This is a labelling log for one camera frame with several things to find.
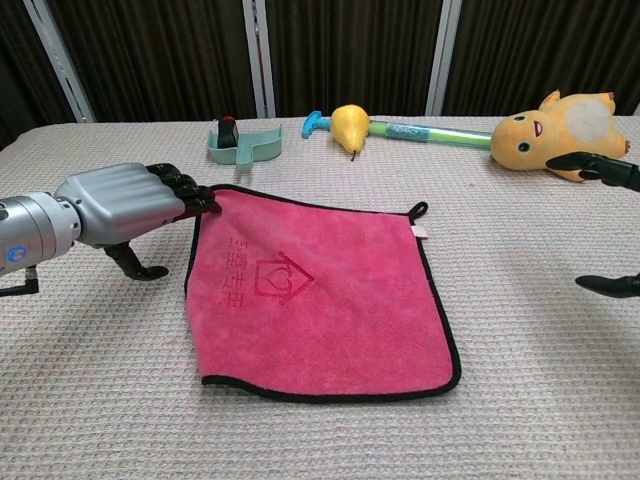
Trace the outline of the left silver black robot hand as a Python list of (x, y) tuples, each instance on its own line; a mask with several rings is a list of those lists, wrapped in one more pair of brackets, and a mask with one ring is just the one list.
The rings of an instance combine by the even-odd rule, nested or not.
[(143, 266), (131, 240), (183, 219), (222, 211), (211, 186), (198, 184), (170, 163), (123, 163), (82, 172), (66, 178), (55, 195), (76, 209), (80, 243), (104, 250), (137, 281), (162, 278), (168, 269)]

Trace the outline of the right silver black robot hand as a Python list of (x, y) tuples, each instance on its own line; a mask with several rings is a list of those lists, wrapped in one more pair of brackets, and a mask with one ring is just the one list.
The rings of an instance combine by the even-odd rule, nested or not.
[[(551, 170), (577, 171), (583, 180), (600, 180), (610, 187), (639, 191), (639, 166), (602, 154), (575, 151), (553, 157), (545, 165)], [(582, 275), (575, 279), (575, 283), (606, 297), (625, 299), (639, 296), (638, 274), (618, 278)]]

